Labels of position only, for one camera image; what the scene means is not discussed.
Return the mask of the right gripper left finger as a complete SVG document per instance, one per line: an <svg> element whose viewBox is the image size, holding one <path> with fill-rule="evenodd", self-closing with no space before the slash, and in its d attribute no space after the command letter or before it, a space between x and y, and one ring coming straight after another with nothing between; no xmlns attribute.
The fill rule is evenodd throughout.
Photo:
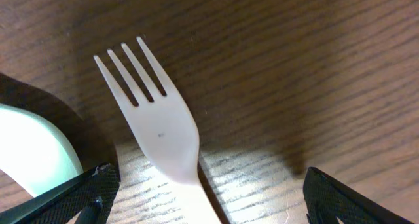
<svg viewBox="0 0 419 224"><path fill-rule="evenodd" d="M116 168L95 168L1 212L2 223L106 223L119 189Z"/></svg>

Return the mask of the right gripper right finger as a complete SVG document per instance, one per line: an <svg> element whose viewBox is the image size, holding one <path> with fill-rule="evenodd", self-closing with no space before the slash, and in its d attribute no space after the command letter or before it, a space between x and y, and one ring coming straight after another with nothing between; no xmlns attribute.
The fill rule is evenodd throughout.
<svg viewBox="0 0 419 224"><path fill-rule="evenodd" d="M315 167L303 183L310 224L412 224Z"/></svg>

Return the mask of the mint green plastic spoon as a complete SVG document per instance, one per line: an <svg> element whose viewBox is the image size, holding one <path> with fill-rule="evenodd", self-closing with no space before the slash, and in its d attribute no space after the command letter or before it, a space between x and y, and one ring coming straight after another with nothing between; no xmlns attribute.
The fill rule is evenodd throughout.
<svg viewBox="0 0 419 224"><path fill-rule="evenodd" d="M1 170L33 197L83 173L72 144L57 126L3 103Z"/></svg>

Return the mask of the pale pink plastic fork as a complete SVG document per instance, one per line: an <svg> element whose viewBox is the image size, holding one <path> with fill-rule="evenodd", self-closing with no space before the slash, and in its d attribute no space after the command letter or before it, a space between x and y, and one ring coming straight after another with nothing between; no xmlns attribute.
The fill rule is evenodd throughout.
<svg viewBox="0 0 419 224"><path fill-rule="evenodd" d="M99 56L94 61L117 101L139 147L169 179L189 223L220 223L198 177L200 137L191 112L174 83L141 37L137 38L164 91L160 92L126 43L121 47L150 93L149 101L117 55L108 50L137 105L131 103Z"/></svg>

